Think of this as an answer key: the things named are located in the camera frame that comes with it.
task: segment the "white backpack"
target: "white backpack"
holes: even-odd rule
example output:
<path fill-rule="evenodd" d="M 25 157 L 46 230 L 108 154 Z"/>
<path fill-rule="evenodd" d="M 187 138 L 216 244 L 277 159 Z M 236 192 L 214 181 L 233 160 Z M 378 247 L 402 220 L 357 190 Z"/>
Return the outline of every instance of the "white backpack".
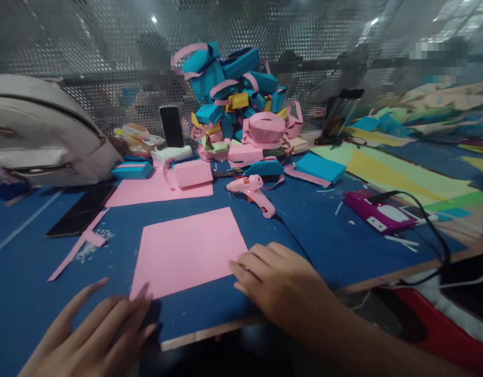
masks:
<path fill-rule="evenodd" d="M 66 92 L 34 77 L 0 75 L 0 165 L 41 186 L 109 179 L 121 156 Z"/>

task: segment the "pink glue gun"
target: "pink glue gun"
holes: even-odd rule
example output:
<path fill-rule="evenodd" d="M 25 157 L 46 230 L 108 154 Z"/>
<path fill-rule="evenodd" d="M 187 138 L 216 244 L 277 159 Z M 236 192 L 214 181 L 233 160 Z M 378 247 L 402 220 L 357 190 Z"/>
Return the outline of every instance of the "pink glue gun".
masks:
<path fill-rule="evenodd" d="M 271 218 L 275 215 L 275 207 L 261 192 L 263 181 L 260 175 L 253 174 L 249 177 L 242 177 L 236 181 L 228 183 L 226 189 L 231 192 L 241 192 L 252 199 L 261 208 L 265 218 Z"/>

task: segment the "black cable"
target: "black cable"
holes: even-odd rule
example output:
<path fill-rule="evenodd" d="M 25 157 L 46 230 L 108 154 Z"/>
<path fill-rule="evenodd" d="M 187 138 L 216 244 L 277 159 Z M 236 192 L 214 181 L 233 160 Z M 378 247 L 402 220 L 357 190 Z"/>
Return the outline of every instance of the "black cable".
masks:
<path fill-rule="evenodd" d="M 432 248 L 432 250 L 435 252 L 435 254 L 437 255 L 437 257 L 439 259 L 441 259 L 441 266 L 436 271 L 434 271 L 433 273 L 431 273 L 426 278 L 424 278 L 422 280 L 419 280 L 417 282 L 398 284 L 398 286 L 415 286 L 415 285 L 424 283 L 424 282 L 430 280 L 431 278 L 439 275 L 443 271 L 443 269 L 446 268 L 450 264 L 450 262 L 451 262 L 451 250 L 449 249 L 449 246 L 446 243 L 446 240 L 444 238 L 442 238 L 441 234 L 437 231 L 437 229 L 435 228 L 435 226 L 430 221 L 429 216 L 427 215 L 427 213 L 426 213 L 425 209 L 423 208 L 423 206 L 421 205 L 420 201 L 418 199 L 416 199 L 410 193 L 407 193 L 405 191 L 389 191 L 389 192 L 386 192 L 386 193 L 383 193 L 383 194 L 379 194 L 379 195 L 376 195 L 376 196 L 372 196 L 372 197 L 368 198 L 368 200 L 372 204 L 377 205 L 377 204 L 383 203 L 385 200 L 387 200 L 391 196 L 398 195 L 398 194 L 405 194 L 405 195 L 409 196 L 410 198 L 412 198 L 416 202 L 416 204 L 418 204 L 418 207 L 420 208 L 420 211 L 423 214 L 423 218 L 426 220 L 426 223 L 429 225 L 431 231 L 435 234 L 435 236 L 437 237 L 437 239 L 441 243 L 442 248 L 444 250 L 444 255 L 442 255 L 442 254 L 436 252 Z"/>
<path fill-rule="evenodd" d="M 283 221 L 283 219 L 278 216 L 278 214 L 275 214 L 273 216 L 273 218 L 277 221 L 279 221 L 283 226 L 285 226 L 285 229 L 287 229 L 287 231 L 290 233 L 290 235 L 294 238 L 294 241 L 296 241 L 299 245 L 299 247 L 301 248 L 301 250 L 303 251 L 304 253 L 304 256 L 306 257 L 306 259 L 308 259 L 308 262 L 311 264 L 311 266 L 315 267 L 315 265 L 313 264 L 313 262 L 311 261 L 311 258 L 310 256 L 308 255 L 308 253 L 306 252 L 305 248 L 301 245 L 301 243 L 299 242 L 298 238 L 294 235 L 294 233 L 292 233 L 292 230 L 290 230 L 290 228 L 287 226 L 287 224 Z"/>

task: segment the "black phone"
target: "black phone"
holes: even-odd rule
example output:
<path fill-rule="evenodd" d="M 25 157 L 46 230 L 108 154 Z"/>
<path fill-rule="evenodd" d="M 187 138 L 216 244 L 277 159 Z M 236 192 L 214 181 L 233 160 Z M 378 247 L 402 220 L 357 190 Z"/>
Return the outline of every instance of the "black phone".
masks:
<path fill-rule="evenodd" d="M 176 107 L 162 107 L 159 109 L 159 115 L 161 115 L 167 147 L 182 148 L 184 146 L 184 137 L 182 136 L 179 109 Z"/>
<path fill-rule="evenodd" d="M 100 185 L 88 189 L 78 202 L 63 215 L 60 221 L 46 233 L 46 237 L 79 236 L 104 207 L 115 189 L 116 186 L 111 185 Z"/>

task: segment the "perforated metal mesh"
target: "perforated metal mesh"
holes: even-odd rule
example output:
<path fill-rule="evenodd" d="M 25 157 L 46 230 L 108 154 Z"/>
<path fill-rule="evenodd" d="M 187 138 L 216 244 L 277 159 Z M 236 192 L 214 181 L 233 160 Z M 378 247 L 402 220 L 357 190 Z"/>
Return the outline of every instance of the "perforated metal mesh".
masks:
<path fill-rule="evenodd" d="M 135 122 L 163 136 L 159 108 L 177 106 L 186 135 L 201 104 L 170 70 L 171 53 L 197 41 L 217 41 L 223 56 L 258 46 L 310 129 L 341 87 L 365 86 L 366 104 L 387 91 L 396 69 L 376 61 L 407 57 L 422 35 L 471 38 L 483 25 L 483 0 L 468 3 L 0 0 L 0 73 L 61 78 L 108 134 Z M 433 18 L 442 25 L 429 32 Z"/>

